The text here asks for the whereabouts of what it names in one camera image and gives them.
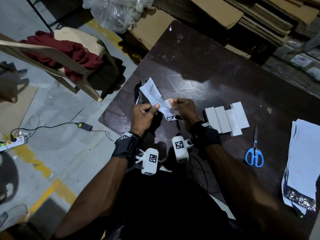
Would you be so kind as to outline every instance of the maroon garment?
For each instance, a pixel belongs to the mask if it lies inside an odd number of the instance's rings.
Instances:
[[[96,54],[89,51],[86,52],[82,44],[69,40],[55,40],[54,32],[46,33],[43,31],[37,31],[34,36],[29,36],[27,40],[20,40],[19,42],[55,48],[88,70],[97,69],[98,66],[100,66],[103,62],[102,59]],[[26,52],[25,54],[33,60],[45,65],[46,67],[52,69],[59,69],[63,67],[66,76],[73,82],[81,81],[83,79],[81,74],[63,66],[62,64],[41,53]]]

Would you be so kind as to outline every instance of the white rectangular block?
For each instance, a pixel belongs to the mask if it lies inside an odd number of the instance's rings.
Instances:
[[[214,108],[214,110],[216,111],[216,114],[218,117],[221,132],[222,133],[230,132],[231,127],[230,127],[229,120],[226,115],[226,111],[224,110],[224,107],[223,106],[217,107],[217,108]]]
[[[231,126],[231,136],[238,136],[238,135],[242,135],[242,131],[235,113],[235,110],[232,109],[228,109],[226,110],[226,115],[228,117],[230,126]]]
[[[240,128],[243,129],[249,127],[249,123],[241,102],[230,104],[230,108],[234,109],[235,115],[237,116],[237,119],[239,121]]]
[[[207,121],[211,125],[211,127],[216,129],[219,132],[219,134],[221,134],[221,128],[214,107],[206,108],[204,112],[207,117]]]

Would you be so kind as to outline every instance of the scissors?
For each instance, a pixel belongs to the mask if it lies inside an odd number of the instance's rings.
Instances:
[[[255,165],[256,167],[262,167],[263,165],[263,155],[261,151],[257,148],[258,143],[258,127],[256,125],[256,129],[254,130],[254,137],[253,137],[253,147],[247,150],[244,160],[249,165]]]

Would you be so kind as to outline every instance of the wrist strap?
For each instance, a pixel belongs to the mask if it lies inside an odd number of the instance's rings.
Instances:
[[[195,148],[202,150],[209,145],[221,145],[219,132],[213,129],[209,123],[198,121],[189,130],[191,141]]]
[[[128,160],[128,168],[137,161],[136,153],[139,149],[141,137],[134,132],[126,132],[115,142],[115,149],[111,157],[120,157]]]

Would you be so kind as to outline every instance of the scratched tabletop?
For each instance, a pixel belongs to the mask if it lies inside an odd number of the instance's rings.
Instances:
[[[241,101],[250,127],[242,135],[221,136],[223,147],[236,159],[244,161],[253,145],[258,125],[258,148],[263,153],[261,168],[247,166],[265,188],[281,198],[281,180],[287,163],[292,121],[303,119],[320,125],[320,100],[250,60],[221,47],[190,27],[173,21],[142,60],[99,121],[121,135],[129,131],[134,87],[152,77],[163,98],[182,97],[194,100],[199,116],[203,110]],[[159,113],[144,148],[154,147],[159,159],[172,154],[171,139],[178,133],[188,139],[182,121],[166,121]],[[190,155],[197,157],[192,149]],[[219,187],[206,161],[201,160],[209,180],[209,193],[223,201]],[[206,188],[197,162],[192,162],[198,180]]]

